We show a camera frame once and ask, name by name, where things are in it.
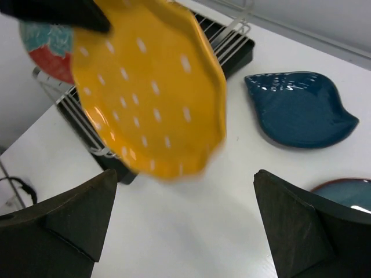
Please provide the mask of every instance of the white countertop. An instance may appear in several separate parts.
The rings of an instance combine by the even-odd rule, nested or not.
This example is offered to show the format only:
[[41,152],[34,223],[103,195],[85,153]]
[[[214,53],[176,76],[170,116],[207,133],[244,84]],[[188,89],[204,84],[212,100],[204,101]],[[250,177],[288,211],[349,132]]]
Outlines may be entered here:
[[[180,1],[224,24],[228,17]],[[117,189],[101,260],[92,277],[276,277],[253,189],[266,169],[304,189],[341,177],[371,176],[371,72],[252,26],[253,62],[228,80],[227,133],[203,177],[162,184],[138,176]],[[345,141],[319,150],[272,145],[262,138],[243,77],[315,71],[336,84],[360,124]],[[1,159],[29,180],[39,199],[71,189],[101,172],[55,107]]]

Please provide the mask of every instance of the yellow plate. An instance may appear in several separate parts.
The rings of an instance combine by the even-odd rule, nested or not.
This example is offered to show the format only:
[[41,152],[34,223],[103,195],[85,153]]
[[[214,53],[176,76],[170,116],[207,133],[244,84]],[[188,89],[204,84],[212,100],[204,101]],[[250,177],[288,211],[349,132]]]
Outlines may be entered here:
[[76,29],[72,73],[105,144],[136,172],[200,172],[225,137],[226,81],[187,9],[159,0],[97,0],[113,29]]

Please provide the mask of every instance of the dark blue dish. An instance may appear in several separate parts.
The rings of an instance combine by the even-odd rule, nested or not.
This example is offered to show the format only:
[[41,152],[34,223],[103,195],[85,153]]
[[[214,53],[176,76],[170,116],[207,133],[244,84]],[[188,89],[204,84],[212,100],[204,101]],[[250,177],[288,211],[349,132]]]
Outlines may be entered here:
[[371,180],[344,178],[329,181],[312,192],[343,206],[371,211]]
[[359,120],[345,110],[334,83],[314,72],[245,77],[263,131],[296,148],[324,148],[347,138]]

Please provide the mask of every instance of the black drip tray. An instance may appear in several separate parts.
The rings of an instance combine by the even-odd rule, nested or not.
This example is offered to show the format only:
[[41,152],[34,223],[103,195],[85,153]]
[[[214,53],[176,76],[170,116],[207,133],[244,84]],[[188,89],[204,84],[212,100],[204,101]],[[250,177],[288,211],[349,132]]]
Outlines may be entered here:
[[[210,19],[207,19],[199,14],[196,14],[196,19],[200,23],[201,28],[203,29],[206,37],[208,39],[213,36],[217,36],[225,26],[216,23]],[[253,48],[254,41],[249,39],[247,42],[245,39],[241,39],[245,43],[243,46],[236,45],[229,49],[238,39],[241,38],[241,35],[236,35],[223,49],[220,50],[220,53],[223,53],[228,49],[229,53],[235,52],[222,66],[224,75],[226,78],[229,78],[232,74],[237,72],[239,69],[244,67],[246,64],[250,63],[253,59]],[[69,121],[70,125],[81,137],[81,139],[91,147],[97,147],[94,145],[93,138],[96,138],[96,134],[93,130],[93,127],[90,125],[85,114],[81,110],[80,100],[76,89],[70,91],[58,104],[57,107],[59,111],[64,115],[64,117]],[[131,172],[121,161],[115,157],[105,157],[92,154],[94,159],[100,165],[103,170],[115,169],[118,175],[118,180],[124,184],[130,184],[136,174]]]

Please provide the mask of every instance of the dish rack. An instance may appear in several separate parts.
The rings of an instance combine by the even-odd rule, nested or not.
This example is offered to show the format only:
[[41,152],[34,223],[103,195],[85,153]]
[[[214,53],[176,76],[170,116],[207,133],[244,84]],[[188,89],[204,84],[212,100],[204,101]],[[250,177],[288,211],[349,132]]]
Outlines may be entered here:
[[[214,53],[228,79],[232,74],[252,61],[254,41],[247,36],[250,31],[248,18],[254,0],[244,2],[245,7],[228,26],[221,25],[206,16],[193,13],[208,38]],[[87,150],[103,170],[115,169],[118,180],[130,184],[136,174],[131,172],[119,158],[107,148],[85,116],[75,86],[60,82],[35,68],[33,77],[39,82],[57,110],[76,132]]]

